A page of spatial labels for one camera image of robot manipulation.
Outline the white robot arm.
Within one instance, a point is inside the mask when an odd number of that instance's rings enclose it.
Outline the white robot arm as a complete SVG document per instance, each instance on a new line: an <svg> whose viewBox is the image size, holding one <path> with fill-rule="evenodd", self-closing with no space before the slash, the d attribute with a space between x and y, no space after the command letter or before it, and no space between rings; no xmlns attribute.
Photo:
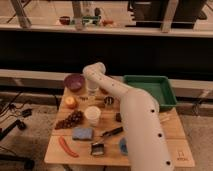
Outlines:
<svg viewBox="0 0 213 171"><path fill-rule="evenodd" d="M173 171L157 100L147 91L112 79L105 72L101 62L83 68L88 90L101 87L120 100L131 171Z"/></svg>

